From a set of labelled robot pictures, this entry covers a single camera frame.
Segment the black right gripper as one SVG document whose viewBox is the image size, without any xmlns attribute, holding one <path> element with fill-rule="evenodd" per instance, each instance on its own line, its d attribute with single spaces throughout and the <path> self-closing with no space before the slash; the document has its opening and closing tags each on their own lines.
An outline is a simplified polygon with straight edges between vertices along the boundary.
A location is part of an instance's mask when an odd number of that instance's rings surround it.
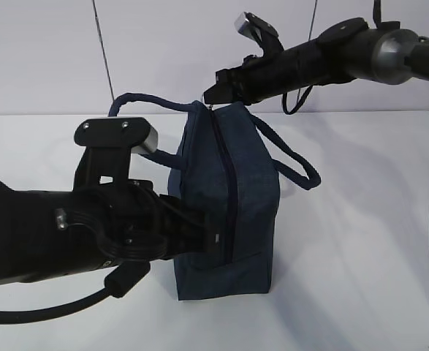
<svg viewBox="0 0 429 351">
<path fill-rule="evenodd" d="M 249 106 L 268 99 L 259 75 L 268 63 L 269 58 L 250 55 L 240 66 L 216 72 L 216 84 L 203 93 L 203 102 L 206 105 L 241 102 Z"/>
</svg>

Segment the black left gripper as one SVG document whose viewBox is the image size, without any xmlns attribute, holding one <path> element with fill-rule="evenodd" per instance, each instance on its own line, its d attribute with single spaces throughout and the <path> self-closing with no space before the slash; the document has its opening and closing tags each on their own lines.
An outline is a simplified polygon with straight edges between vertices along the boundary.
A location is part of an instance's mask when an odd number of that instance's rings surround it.
<svg viewBox="0 0 429 351">
<path fill-rule="evenodd" d="M 105 183 L 104 204 L 108 220 L 104 253 L 112 258 L 150 262 L 220 250 L 224 222 L 213 214 L 185 208 L 176 197 L 158 195 L 151 181 Z"/>
</svg>

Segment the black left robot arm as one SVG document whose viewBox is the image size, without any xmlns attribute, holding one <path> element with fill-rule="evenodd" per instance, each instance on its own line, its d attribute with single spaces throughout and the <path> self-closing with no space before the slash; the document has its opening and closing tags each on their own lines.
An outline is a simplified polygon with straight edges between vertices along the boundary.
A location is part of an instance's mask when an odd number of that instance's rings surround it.
<svg viewBox="0 0 429 351">
<path fill-rule="evenodd" d="M 84 153 L 71 191 L 16 191 L 0 182 L 0 284 L 218 249 L 218 228 L 205 212 L 129 177 L 132 154 L 156 147 L 144 118 L 89 119 L 75 142 Z"/>
</svg>

